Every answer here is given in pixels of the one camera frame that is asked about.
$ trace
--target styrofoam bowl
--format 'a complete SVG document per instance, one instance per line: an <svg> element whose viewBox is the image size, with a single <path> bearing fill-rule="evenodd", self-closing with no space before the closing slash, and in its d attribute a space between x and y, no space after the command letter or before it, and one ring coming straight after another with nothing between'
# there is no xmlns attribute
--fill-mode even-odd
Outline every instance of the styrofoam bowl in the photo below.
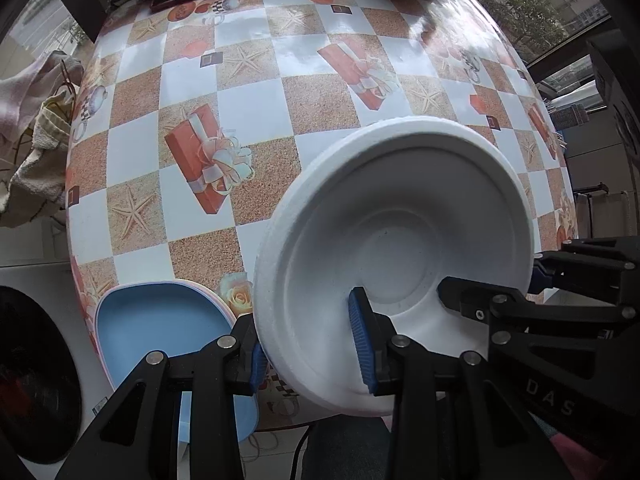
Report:
<svg viewBox="0 0 640 480"><path fill-rule="evenodd" d="M271 364L300 394L336 412L389 414L362 383L347 298L363 286L376 312L431 351L486 354L480 323L444 309L457 276L525 292L529 206L498 149L452 121L407 117L333 144L278 204L255 266L254 317Z"/></svg>

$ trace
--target checkered tablecloth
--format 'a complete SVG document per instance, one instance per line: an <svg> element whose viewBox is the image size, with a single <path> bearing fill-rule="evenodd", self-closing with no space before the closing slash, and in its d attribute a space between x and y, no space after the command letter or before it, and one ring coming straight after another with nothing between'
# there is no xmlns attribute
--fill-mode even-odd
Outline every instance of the checkered tablecloth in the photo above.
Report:
<svg viewBox="0 0 640 480"><path fill-rule="evenodd" d="M124 283L193 280L247 312L258 244L289 184L332 142L381 119L470 126L522 180L535 250L575 233L551 120L474 0L202 0L157 14L126 6L104 25L79 101L68 232L92 334L101 295ZM197 157L224 178L189 183L165 137L203 106L219 129ZM223 191L215 214L197 186ZM326 415L275 371L263 388L261 428Z"/></svg>

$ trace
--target silver bolt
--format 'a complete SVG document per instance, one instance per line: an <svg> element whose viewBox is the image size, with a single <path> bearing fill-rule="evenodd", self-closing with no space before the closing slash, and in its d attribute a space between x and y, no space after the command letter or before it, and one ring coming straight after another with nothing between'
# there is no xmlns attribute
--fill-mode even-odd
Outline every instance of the silver bolt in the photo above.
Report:
<svg viewBox="0 0 640 480"><path fill-rule="evenodd" d="M511 334L506 330L500 330L498 332L494 332L491 336L491 341L496 345L506 345L511 339Z"/></svg>
<svg viewBox="0 0 640 480"><path fill-rule="evenodd" d="M405 335L396 334L391 338L391 344L393 346L397 346L398 348L406 348L407 346L409 346L410 342L411 340Z"/></svg>
<svg viewBox="0 0 640 480"><path fill-rule="evenodd" d="M162 362L162 359L164 359L164 356L162 355L162 352L159 352L158 350L149 352L146 355L146 362L149 363L150 365L160 364Z"/></svg>
<svg viewBox="0 0 640 480"><path fill-rule="evenodd" d="M622 308L622 317L625 319L633 319L636 317L636 310L632 306L624 306Z"/></svg>
<svg viewBox="0 0 640 480"><path fill-rule="evenodd" d="M462 358L465 360L465 363L470 366L476 366L482 362L480 354L478 352L473 352L472 350L463 353Z"/></svg>
<svg viewBox="0 0 640 480"><path fill-rule="evenodd" d="M218 339L218 346L220 348L231 348L236 344L236 338L232 335L223 335Z"/></svg>

